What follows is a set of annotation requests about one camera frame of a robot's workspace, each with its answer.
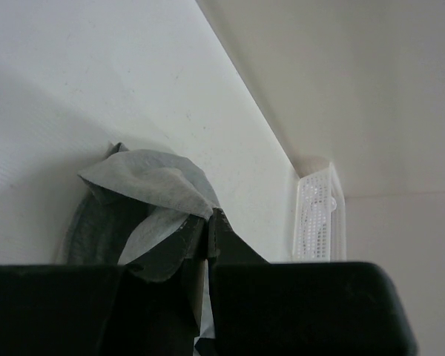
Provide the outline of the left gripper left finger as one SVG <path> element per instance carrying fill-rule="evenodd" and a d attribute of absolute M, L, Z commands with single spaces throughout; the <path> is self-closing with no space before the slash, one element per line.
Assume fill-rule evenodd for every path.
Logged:
<path fill-rule="evenodd" d="M 126 265 L 0 266 L 0 355 L 191 355 L 205 222 Z"/>

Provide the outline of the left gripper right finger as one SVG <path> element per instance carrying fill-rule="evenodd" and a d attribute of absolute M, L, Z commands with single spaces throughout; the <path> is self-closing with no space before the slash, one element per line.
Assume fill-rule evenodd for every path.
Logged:
<path fill-rule="evenodd" d="M 223 211 L 208 227 L 216 355 L 416 355 L 395 285 L 365 262 L 269 263 Z"/>

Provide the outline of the grey tank top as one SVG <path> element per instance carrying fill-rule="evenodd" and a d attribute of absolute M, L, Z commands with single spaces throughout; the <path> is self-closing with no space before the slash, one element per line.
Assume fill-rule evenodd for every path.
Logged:
<path fill-rule="evenodd" d="M 79 178 L 88 190 L 67 230 L 63 260 L 123 269 L 104 353 L 192 355 L 206 228 L 219 204 L 204 172 L 185 157 L 119 143 Z"/>

